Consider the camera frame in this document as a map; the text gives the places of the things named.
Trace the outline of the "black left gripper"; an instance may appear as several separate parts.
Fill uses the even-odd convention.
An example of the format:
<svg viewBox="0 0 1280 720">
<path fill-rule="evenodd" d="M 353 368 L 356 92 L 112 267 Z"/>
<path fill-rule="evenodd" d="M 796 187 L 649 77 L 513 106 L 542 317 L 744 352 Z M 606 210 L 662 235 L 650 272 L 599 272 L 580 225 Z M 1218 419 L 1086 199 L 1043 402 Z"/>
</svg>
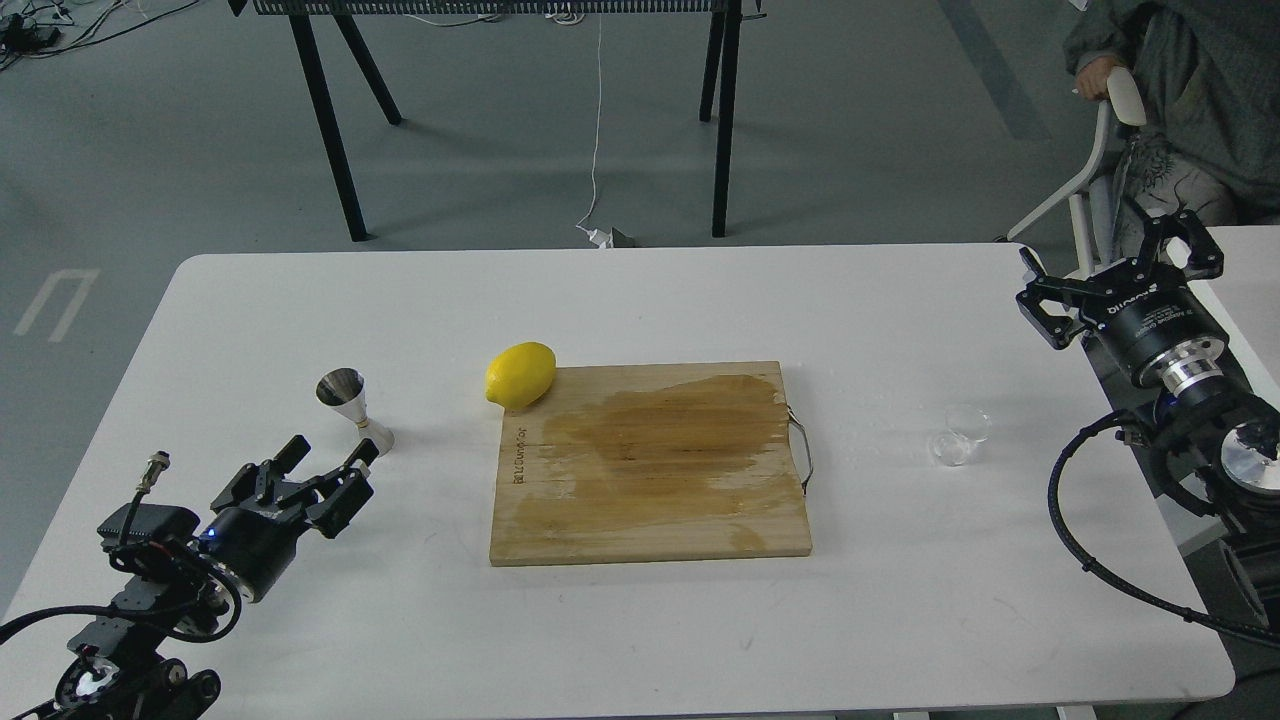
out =
<svg viewBox="0 0 1280 720">
<path fill-rule="evenodd" d="M 319 497 L 305 511 L 268 507 L 310 450 L 303 436 L 293 436 L 273 457 L 244 464 L 210 503 L 215 518 L 200 533 L 200 553 L 250 603 L 262 601 L 293 562 L 303 533 L 337 538 L 374 495 L 370 465 L 381 452 L 372 439 L 361 439 L 339 468 L 305 482 Z"/>
</svg>

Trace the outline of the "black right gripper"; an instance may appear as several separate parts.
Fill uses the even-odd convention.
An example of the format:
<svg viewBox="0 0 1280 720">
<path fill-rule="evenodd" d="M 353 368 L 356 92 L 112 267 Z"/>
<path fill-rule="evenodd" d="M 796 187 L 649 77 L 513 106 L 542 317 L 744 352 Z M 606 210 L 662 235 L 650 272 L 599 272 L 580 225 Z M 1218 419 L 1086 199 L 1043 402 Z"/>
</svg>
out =
<svg viewBox="0 0 1280 720">
<path fill-rule="evenodd" d="M 1053 350 L 1094 334 L 1138 388 L 1189 389 L 1222 377 L 1219 359 L 1229 336 L 1190 291 L 1193 281 L 1224 274 L 1224 251 L 1189 209 L 1151 215 L 1137 210 L 1143 238 L 1130 268 L 1097 279 L 1050 275 L 1020 246 L 1027 283 L 1015 301 Z"/>
</svg>

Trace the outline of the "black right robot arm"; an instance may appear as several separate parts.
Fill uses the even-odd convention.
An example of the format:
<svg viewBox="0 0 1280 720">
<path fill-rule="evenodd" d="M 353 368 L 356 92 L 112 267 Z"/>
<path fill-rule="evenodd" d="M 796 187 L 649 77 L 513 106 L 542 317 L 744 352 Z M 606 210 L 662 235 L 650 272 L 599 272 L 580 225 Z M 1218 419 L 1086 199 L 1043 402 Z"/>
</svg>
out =
<svg viewBox="0 0 1280 720">
<path fill-rule="evenodd" d="M 1047 484 L 1050 521 L 1082 570 L 1107 585 L 1221 635 L 1277 647 L 1277 410 L 1248 380 L 1221 365 L 1229 334 L 1192 290 L 1222 274 L 1225 255 L 1190 210 L 1148 217 L 1133 258 L 1085 279 L 1050 275 L 1020 250 L 1027 284 L 1023 316 L 1056 350 L 1076 337 L 1100 346 L 1137 389 L 1153 398 L 1082 428 L 1056 459 Z M 1062 515 L 1068 461 L 1088 441 L 1114 430 L 1146 455 L 1158 492 L 1225 528 L 1219 541 L 1252 623 L 1171 603 L 1120 578 L 1089 553 Z"/>
</svg>

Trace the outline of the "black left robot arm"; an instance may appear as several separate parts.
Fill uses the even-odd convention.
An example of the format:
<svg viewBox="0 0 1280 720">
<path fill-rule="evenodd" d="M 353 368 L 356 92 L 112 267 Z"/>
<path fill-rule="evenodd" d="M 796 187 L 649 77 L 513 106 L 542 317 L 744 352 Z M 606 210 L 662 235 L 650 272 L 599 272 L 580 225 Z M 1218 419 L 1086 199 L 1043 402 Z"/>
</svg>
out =
<svg viewBox="0 0 1280 720">
<path fill-rule="evenodd" d="M 128 503 L 99 525 L 110 566 L 128 582 L 109 603 L 27 612 L 3 625 L 9 641 L 54 618 L 87 616 L 68 644 L 73 660 L 52 697 L 27 719 L 197 719 L 219 698 L 211 669 L 191 671 L 160 653 L 165 641 L 212 643 L 230 634 L 244 607 L 265 598 L 293 562 L 300 538 L 332 539 L 372 497 L 379 445 L 362 438 L 338 466 L 306 480 L 289 474 L 310 445 L 292 437 L 273 457 L 243 465 L 211 502 L 207 527 L 189 509 L 150 503 L 170 466 L 152 454 Z"/>
</svg>

